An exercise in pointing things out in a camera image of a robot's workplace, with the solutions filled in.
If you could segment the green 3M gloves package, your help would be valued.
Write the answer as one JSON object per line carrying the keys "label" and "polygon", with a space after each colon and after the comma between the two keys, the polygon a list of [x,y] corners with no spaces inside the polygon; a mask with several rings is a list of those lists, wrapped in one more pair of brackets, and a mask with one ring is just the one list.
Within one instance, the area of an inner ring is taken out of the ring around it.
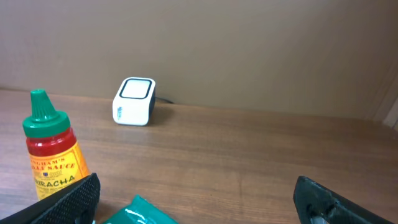
{"label": "green 3M gloves package", "polygon": [[178,224],[153,204],[136,195],[130,205],[120,209],[105,224]]}

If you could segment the red sauce bottle green cap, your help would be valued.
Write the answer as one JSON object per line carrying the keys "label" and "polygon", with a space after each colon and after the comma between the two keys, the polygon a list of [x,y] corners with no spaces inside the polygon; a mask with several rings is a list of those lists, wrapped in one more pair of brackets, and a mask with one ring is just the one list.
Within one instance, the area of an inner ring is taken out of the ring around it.
{"label": "red sauce bottle green cap", "polygon": [[90,175],[70,119],[56,110],[43,89],[30,92],[32,114],[23,120],[39,200]]}

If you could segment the white barcode scanner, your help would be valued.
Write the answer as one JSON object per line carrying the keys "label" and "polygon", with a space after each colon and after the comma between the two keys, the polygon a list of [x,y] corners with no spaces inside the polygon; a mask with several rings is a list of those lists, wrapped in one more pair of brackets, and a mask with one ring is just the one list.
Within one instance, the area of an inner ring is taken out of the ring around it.
{"label": "white barcode scanner", "polygon": [[117,124],[145,126],[155,107],[156,82],[151,78],[128,77],[123,80],[112,104]]}

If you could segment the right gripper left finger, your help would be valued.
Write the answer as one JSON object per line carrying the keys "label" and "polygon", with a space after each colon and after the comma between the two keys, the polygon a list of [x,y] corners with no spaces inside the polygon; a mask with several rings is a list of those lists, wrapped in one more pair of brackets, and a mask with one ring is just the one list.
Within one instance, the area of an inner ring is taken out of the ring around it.
{"label": "right gripper left finger", "polygon": [[1,220],[1,224],[92,224],[100,200],[97,174],[55,192]]}

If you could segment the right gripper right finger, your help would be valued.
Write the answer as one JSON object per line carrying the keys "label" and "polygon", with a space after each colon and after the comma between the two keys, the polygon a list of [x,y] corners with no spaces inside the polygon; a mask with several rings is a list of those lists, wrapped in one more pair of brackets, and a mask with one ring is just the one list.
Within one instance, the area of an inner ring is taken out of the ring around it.
{"label": "right gripper right finger", "polygon": [[392,224],[306,176],[298,177],[293,200],[304,224]]}

